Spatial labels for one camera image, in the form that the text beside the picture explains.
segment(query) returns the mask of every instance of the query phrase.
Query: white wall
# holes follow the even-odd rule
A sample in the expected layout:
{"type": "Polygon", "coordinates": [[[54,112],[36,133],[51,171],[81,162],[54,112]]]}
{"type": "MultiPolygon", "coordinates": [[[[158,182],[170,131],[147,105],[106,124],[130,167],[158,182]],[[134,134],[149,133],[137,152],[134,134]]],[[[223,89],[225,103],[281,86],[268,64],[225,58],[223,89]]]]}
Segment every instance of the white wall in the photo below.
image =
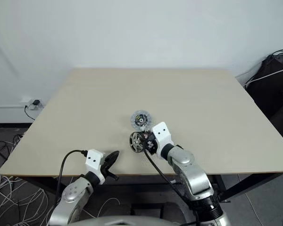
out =
{"type": "MultiPolygon", "coordinates": [[[[0,0],[0,106],[48,101],[74,67],[236,76],[281,48],[283,0],[0,0]]],[[[0,108],[0,122],[29,121],[23,109],[0,108]]]]}

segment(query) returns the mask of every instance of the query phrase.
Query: gear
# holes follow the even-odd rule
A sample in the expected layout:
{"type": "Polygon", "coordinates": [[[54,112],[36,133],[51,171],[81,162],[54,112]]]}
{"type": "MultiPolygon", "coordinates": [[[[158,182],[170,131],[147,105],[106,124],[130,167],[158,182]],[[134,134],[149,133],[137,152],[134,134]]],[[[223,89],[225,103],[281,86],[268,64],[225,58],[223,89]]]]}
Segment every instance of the gear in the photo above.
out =
{"type": "Polygon", "coordinates": [[[142,138],[142,134],[138,133],[138,132],[134,132],[130,135],[129,138],[129,143],[130,143],[130,147],[131,149],[136,152],[139,153],[143,150],[143,138],[142,138]]]}
{"type": "Polygon", "coordinates": [[[149,112],[139,110],[133,113],[131,116],[131,125],[137,131],[150,130],[152,124],[152,118],[149,112]]]}

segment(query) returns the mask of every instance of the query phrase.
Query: clear plastic gear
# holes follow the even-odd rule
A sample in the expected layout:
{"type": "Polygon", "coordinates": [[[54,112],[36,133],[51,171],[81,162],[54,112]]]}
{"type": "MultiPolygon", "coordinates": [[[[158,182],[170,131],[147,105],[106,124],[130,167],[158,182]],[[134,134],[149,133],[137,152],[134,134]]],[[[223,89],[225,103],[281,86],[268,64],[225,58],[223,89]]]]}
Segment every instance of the clear plastic gear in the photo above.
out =
{"type": "Polygon", "coordinates": [[[131,125],[137,131],[150,130],[152,125],[152,117],[149,112],[138,110],[131,115],[131,125]]]}

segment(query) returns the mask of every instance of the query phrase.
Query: wall outlet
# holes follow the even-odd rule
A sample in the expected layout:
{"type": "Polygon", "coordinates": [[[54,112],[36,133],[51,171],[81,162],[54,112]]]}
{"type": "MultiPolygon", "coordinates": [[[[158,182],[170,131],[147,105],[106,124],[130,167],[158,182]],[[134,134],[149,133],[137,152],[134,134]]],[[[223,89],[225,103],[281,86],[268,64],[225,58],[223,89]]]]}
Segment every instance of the wall outlet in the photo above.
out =
{"type": "Polygon", "coordinates": [[[37,110],[37,109],[43,108],[45,106],[44,102],[41,99],[39,99],[39,98],[30,98],[30,97],[22,98],[22,100],[19,102],[19,104],[22,107],[28,106],[29,110],[37,110]],[[35,100],[39,100],[40,103],[38,105],[33,105],[33,102],[35,100]]]}

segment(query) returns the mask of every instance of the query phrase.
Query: wooden table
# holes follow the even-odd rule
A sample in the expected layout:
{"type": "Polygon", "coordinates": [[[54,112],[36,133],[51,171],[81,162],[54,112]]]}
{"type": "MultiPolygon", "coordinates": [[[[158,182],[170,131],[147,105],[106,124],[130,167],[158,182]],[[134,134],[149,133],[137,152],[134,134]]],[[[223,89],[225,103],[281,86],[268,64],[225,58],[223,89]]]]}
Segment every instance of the wooden table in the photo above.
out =
{"type": "MultiPolygon", "coordinates": [[[[98,149],[120,155],[111,171],[156,175],[134,153],[130,116],[148,111],[166,122],[176,144],[208,174],[283,172],[283,138],[225,70],[76,69],[49,101],[0,169],[0,174],[56,176],[66,153],[98,149]]],[[[166,161],[153,156],[164,173],[166,161]]],[[[69,156],[63,175],[85,173],[84,157],[69,156]]]]}

